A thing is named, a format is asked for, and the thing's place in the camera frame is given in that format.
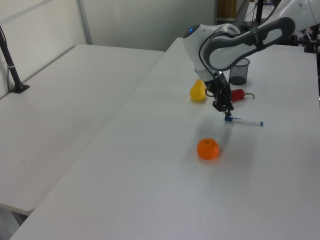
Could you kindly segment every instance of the red chili pepper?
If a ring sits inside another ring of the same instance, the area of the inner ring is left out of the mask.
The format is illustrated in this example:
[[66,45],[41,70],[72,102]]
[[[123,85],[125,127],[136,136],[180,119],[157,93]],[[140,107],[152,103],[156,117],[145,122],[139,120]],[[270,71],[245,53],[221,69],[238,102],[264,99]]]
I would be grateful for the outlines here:
[[244,99],[246,95],[252,95],[254,99],[256,98],[255,95],[253,95],[250,92],[245,92],[243,89],[236,89],[236,90],[232,90],[231,101],[233,102],[233,101]]

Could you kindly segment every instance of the pen holder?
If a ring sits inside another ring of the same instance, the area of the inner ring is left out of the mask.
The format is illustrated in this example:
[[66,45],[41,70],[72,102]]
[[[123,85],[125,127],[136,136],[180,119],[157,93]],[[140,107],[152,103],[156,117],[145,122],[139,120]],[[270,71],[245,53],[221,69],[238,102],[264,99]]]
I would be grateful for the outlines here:
[[243,85],[247,82],[248,68],[250,61],[246,58],[241,59],[230,69],[229,83],[233,85]]

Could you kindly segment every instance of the blue pen cap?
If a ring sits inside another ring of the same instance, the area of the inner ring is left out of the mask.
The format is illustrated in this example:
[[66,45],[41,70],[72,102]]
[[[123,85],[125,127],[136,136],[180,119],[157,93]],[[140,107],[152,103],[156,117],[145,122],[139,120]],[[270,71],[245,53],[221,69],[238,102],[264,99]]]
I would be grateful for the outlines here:
[[234,119],[234,118],[231,117],[231,116],[225,116],[225,117],[224,117],[224,120],[225,120],[225,121],[228,121],[228,122],[232,122],[233,119]]

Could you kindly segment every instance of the white tabletop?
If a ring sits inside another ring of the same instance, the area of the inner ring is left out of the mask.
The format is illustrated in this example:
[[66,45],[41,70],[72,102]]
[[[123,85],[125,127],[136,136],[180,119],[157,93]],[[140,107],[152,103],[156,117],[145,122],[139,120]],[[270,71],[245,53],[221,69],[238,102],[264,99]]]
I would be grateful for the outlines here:
[[[256,99],[233,115],[264,127],[190,101],[197,75],[179,38],[12,240],[318,240],[316,56],[249,58],[242,88]],[[198,159],[202,138],[219,143],[218,163]]]
[[0,207],[28,215],[163,54],[79,45],[0,100]]
[[[252,21],[252,15],[254,14],[253,20],[256,20],[256,15],[257,15],[257,8],[255,8],[254,11],[252,11],[255,7],[255,2],[250,2],[249,6],[248,6],[248,10],[246,11],[246,18],[244,19],[245,22],[251,22]],[[272,12],[272,10],[274,9],[273,5],[263,5],[263,9],[262,9],[262,19],[266,19],[269,14]]]

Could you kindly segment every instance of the green pepper stem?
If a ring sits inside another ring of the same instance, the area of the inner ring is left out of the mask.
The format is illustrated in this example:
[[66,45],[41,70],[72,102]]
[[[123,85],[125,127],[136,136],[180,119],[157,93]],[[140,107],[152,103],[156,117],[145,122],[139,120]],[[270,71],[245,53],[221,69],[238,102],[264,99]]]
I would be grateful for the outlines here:
[[251,93],[251,92],[245,92],[244,95],[245,95],[245,96],[247,96],[247,95],[252,95],[254,99],[256,98],[255,95],[254,95],[253,93]]

